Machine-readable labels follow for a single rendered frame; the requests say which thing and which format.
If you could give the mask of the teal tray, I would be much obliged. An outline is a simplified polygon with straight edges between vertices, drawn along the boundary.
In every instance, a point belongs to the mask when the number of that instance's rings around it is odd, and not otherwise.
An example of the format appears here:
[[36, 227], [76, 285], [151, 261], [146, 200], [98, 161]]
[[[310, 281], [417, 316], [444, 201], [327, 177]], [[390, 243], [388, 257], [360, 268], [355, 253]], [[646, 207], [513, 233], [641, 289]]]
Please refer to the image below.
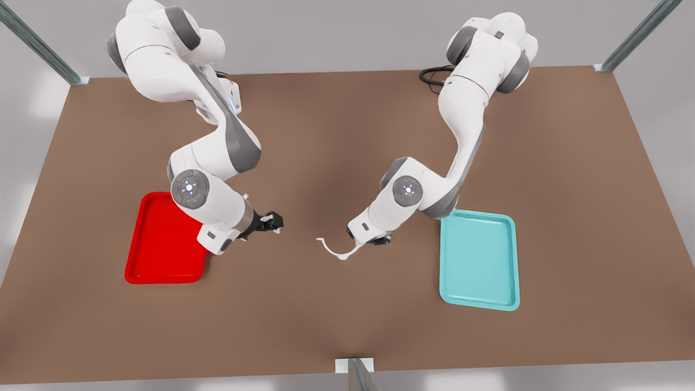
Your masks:
[[439, 294], [447, 304], [519, 308], [516, 226], [507, 215], [453, 210], [441, 220]]

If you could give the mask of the silver frame post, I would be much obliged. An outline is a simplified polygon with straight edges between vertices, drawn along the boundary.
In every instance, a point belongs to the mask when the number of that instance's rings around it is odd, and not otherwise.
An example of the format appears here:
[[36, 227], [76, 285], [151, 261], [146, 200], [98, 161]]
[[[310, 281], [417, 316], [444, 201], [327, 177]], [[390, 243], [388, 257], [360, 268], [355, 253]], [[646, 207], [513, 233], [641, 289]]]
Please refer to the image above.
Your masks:
[[373, 358], [338, 358], [336, 374], [347, 374], [349, 391], [381, 391], [373, 377]]
[[0, 22], [70, 86], [87, 86], [90, 83], [89, 77], [75, 72], [4, 0], [0, 0]]
[[683, 0], [660, 0], [653, 10], [637, 25], [628, 37], [621, 42], [611, 54], [601, 62], [593, 64], [593, 71], [596, 73], [613, 73], [627, 57], [635, 51], [653, 30], [675, 10]]

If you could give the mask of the white drainage pipe clamp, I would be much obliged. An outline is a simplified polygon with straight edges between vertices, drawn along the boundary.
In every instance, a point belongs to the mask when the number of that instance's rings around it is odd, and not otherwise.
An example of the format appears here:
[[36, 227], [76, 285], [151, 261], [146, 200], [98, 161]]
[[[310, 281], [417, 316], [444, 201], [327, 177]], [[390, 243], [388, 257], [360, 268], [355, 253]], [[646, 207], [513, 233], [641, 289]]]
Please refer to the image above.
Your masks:
[[362, 247], [362, 245], [361, 245], [360, 243], [355, 242], [355, 246], [354, 246], [354, 248], [352, 248], [352, 250], [350, 250], [349, 252], [346, 252], [346, 253], [341, 253], [341, 254], [339, 254], [339, 253], [337, 253], [337, 252], [331, 250], [331, 249], [328, 247], [328, 245], [327, 245], [327, 243], [325, 242], [325, 239], [324, 239], [324, 238], [315, 238], [315, 239], [323, 245], [323, 247], [327, 250], [328, 253], [330, 253], [331, 255], [333, 255], [333, 256], [335, 256], [335, 257], [337, 257], [339, 260], [347, 260], [351, 255], [355, 254], [355, 252], [357, 252], [358, 250], [360, 250], [360, 248]]

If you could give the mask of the red tray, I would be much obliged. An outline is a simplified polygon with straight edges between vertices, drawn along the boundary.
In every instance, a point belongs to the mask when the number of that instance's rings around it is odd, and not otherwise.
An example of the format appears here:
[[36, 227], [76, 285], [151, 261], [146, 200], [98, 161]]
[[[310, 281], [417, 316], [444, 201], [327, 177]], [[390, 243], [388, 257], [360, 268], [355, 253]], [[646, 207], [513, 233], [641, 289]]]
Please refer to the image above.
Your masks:
[[141, 200], [124, 277], [131, 284], [193, 283], [209, 254], [198, 242], [201, 223], [178, 208], [168, 192]]

